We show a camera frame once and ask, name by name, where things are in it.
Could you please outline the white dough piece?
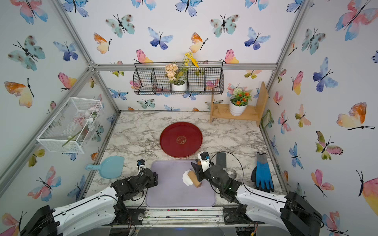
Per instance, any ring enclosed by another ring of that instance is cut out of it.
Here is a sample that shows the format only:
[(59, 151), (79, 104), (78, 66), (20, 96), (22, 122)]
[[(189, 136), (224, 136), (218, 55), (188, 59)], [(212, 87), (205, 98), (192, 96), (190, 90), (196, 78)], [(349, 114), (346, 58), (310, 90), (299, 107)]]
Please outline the white dough piece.
[(183, 183), (186, 186), (191, 186), (191, 185), (194, 184), (193, 181), (191, 180), (190, 176), (189, 176), (189, 173), (190, 173), (190, 170), (187, 170), (183, 173), (183, 176), (182, 176)]

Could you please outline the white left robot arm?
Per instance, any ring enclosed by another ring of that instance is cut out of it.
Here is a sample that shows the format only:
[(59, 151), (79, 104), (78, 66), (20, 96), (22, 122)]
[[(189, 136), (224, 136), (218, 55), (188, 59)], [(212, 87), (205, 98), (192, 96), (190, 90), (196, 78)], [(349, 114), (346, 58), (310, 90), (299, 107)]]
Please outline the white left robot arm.
[(70, 205), (38, 209), (26, 226), (23, 236), (78, 236), (84, 232), (111, 224), (117, 217), (129, 221), (134, 210), (125, 201), (139, 192), (157, 186), (158, 175), (148, 168), (113, 182), (109, 187)]

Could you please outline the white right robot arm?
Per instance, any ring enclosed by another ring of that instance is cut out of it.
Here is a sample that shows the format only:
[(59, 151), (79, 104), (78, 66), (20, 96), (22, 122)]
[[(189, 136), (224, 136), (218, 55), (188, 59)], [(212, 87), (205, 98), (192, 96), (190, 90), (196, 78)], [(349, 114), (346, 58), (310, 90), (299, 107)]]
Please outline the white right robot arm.
[(244, 186), (229, 177), (220, 165), (203, 170), (202, 165), (191, 163), (199, 182), (206, 180), (218, 189), (221, 198), (237, 203), (242, 214), (253, 222), (262, 222), (281, 228), (292, 236), (318, 236), (324, 226), (319, 212), (301, 195), (289, 192), (275, 195)]

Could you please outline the lavender silicone mat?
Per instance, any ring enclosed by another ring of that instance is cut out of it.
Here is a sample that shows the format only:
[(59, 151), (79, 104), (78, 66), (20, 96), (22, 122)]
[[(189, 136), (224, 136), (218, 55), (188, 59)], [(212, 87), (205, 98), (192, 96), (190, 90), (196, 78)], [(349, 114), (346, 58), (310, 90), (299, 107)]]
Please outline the lavender silicone mat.
[(200, 187), (186, 185), (183, 176), (192, 170), (194, 160), (158, 160), (151, 170), (158, 175), (158, 185), (148, 189), (148, 207), (212, 207), (216, 194), (208, 181)]

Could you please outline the red round tray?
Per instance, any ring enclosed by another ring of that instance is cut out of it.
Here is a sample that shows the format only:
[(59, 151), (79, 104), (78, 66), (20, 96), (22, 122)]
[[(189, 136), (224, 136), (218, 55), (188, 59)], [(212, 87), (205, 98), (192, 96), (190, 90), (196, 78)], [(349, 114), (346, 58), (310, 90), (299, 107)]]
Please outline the red round tray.
[(187, 122), (166, 127), (160, 135), (161, 149), (174, 158), (187, 158), (197, 153), (203, 142), (201, 130)]

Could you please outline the teal plastic scoop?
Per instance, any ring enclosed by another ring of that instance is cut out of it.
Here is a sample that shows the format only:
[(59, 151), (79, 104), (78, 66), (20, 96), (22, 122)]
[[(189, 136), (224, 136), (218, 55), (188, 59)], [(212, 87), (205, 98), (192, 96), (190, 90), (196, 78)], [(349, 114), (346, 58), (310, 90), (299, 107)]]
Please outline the teal plastic scoop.
[(125, 159), (121, 156), (110, 156), (102, 161), (99, 165), (88, 164), (85, 167), (87, 171), (98, 171), (104, 179), (115, 179), (122, 175)]

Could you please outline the blue rubber glove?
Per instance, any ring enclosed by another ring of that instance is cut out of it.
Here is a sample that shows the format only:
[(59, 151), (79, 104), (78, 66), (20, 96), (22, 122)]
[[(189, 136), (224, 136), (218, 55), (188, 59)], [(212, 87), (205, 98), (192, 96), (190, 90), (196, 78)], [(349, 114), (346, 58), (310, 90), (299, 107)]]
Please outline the blue rubber glove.
[(255, 183), (255, 189), (267, 193), (274, 192), (274, 183), (272, 180), (269, 163), (266, 153), (257, 152), (257, 166), (253, 169), (251, 180)]

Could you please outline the wooden shelf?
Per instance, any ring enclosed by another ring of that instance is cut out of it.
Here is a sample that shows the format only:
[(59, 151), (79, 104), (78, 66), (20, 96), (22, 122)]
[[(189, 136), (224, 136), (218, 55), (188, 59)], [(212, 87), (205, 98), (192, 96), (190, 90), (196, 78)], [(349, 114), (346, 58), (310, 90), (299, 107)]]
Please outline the wooden shelf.
[(269, 95), (268, 95), (266, 85), (264, 82), (262, 82), (261, 87), (259, 89), (259, 97), (258, 97), (256, 106), (248, 105), (244, 113), (239, 117), (235, 117), (231, 115), (229, 111), (229, 105), (217, 104), (217, 103), (212, 102), (211, 111), (210, 111), (210, 123), (214, 119), (232, 119), (232, 120), (255, 121), (258, 124), (260, 123), (262, 119), (268, 98), (269, 98)]

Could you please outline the white ribbed flower pot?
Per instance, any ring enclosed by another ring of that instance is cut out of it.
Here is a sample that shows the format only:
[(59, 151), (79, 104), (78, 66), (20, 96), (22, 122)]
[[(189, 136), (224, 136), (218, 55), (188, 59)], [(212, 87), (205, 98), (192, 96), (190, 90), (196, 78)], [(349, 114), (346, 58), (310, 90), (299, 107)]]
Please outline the white ribbed flower pot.
[(237, 100), (236, 98), (231, 98), (230, 104), (229, 104), (229, 111), (231, 115), (235, 117), (241, 116), (247, 108), (247, 105), (245, 104), (237, 105), (237, 102), (239, 102), (239, 100)]

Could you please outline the green paper packet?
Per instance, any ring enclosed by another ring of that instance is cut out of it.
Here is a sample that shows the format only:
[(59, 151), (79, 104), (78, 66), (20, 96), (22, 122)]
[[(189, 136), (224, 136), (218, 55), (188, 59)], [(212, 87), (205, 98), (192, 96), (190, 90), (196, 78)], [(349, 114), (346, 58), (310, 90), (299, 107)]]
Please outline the green paper packet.
[(263, 129), (271, 128), (273, 126), (274, 119), (273, 119), (271, 111), (269, 109), (263, 115), (260, 124), (261, 124)]

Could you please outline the orange flower plant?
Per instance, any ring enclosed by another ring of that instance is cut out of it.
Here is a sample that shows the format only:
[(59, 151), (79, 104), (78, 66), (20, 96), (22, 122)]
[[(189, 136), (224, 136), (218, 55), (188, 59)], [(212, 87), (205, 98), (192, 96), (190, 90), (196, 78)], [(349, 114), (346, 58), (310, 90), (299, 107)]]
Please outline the orange flower plant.
[(251, 100), (251, 91), (246, 91), (241, 88), (234, 89), (233, 97), (231, 98), (231, 103), (238, 107), (247, 106)]

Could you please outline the pink artificial flower stem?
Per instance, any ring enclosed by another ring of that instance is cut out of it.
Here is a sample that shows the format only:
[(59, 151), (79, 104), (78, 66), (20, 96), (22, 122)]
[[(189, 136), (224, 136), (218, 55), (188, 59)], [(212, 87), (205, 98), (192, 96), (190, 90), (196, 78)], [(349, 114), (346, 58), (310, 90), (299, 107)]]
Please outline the pink artificial flower stem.
[(101, 108), (93, 106), (87, 109), (84, 113), (80, 113), (80, 116), (74, 118), (74, 124), (80, 126), (80, 129), (73, 135), (68, 136), (68, 140), (62, 144), (62, 147), (67, 145), (82, 146), (86, 136), (95, 128), (95, 120), (97, 119)]

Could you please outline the white pot with flowers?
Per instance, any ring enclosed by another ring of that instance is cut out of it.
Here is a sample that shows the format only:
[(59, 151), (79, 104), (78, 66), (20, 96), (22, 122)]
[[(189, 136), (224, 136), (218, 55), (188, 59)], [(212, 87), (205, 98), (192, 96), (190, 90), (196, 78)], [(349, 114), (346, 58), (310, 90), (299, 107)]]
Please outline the white pot with flowers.
[(195, 59), (193, 52), (187, 52), (181, 65), (170, 63), (164, 67), (165, 77), (169, 80), (172, 91), (187, 91), (189, 70), (199, 68), (199, 62)]

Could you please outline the black handled strainer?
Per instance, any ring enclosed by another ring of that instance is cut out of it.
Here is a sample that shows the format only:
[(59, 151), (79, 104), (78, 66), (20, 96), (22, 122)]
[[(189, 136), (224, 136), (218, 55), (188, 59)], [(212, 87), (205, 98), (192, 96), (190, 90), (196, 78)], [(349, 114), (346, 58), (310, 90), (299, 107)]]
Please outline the black handled strainer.
[(232, 179), (236, 179), (237, 173), (232, 168), (227, 167), (227, 158), (225, 152), (219, 152), (216, 155), (216, 162), (222, 166), (223, 170), (227, 172), (228, 176)]

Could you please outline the white mesh wall basket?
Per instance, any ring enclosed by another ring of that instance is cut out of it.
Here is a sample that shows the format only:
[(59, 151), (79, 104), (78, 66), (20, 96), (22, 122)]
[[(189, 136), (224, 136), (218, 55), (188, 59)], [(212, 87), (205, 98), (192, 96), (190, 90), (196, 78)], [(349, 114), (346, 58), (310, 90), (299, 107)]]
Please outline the white mesh wall basket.
[[(74, 124), (74, 118), (93, 106), (98, 106), (101, 111), (95, 120), (93, 131), (86, 136), (82, 146), (76, 146), (74, 143), (72, 146), (62, 147), (62, 144), (68, 140), (68, 136), (75, 134), (80, 129), (79, 125)], [(102, 115), (102, 110), (103, 105), (98, 99), (70, 97), (36, 140), (49, 152), (83, 154), (85, 144), (90, 141), (101, 141), (104, 127), (100, 124), (99, 118)]]

